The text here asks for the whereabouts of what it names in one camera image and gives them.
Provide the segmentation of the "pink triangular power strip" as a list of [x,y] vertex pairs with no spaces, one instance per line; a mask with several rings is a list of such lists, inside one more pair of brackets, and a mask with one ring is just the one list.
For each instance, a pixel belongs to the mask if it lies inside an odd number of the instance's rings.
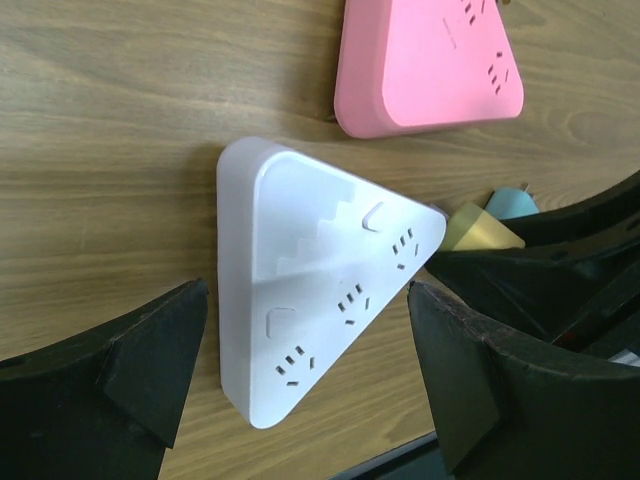
[[497,2],[349,0],[334,113],[353,138],[518,117],[524,86]]

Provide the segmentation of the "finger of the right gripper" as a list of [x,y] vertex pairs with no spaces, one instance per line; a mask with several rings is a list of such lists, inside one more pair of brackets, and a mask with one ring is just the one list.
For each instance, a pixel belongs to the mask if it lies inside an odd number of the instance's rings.
[[426,270],[474,310],[570,351],[639,351],[639,176],[515,219],[522,249],[434,254]]

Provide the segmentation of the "teal cube charger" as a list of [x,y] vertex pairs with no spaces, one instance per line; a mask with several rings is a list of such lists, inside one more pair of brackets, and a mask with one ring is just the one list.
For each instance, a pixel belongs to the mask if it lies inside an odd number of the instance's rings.
[[498,220],[520,218],[540,212],[529,192],[529,184],[523,184],[518,188],[497,188],[489,198],[485,210]]

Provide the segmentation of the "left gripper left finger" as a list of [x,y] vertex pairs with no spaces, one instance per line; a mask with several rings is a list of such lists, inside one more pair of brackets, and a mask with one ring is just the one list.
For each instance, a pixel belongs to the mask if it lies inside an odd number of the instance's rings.
[[155,479],[208,316],[204,280],[1,363],[4,479]]

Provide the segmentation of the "yellow cube usb charger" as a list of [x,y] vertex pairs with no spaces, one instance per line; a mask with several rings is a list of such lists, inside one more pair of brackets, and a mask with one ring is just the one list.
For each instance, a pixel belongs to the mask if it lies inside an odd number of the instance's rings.
[[464,203],[448,219],[440,251],[524,248],[525,241],[474,203]]

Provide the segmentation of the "white triangular power strip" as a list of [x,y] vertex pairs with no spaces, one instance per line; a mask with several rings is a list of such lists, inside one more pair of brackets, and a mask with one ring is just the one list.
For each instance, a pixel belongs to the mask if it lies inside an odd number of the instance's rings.
[[222,151],[216,182],[221,386],[267,429],[438,250],[446,219],[259,137]]

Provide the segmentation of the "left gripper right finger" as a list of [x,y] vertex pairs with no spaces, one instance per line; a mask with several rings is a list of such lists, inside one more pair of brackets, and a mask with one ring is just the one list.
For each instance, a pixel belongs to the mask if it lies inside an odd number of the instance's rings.
[[458,479],[635,479],[639,371],[573,353],[414,282],[408,308],[446,470]]

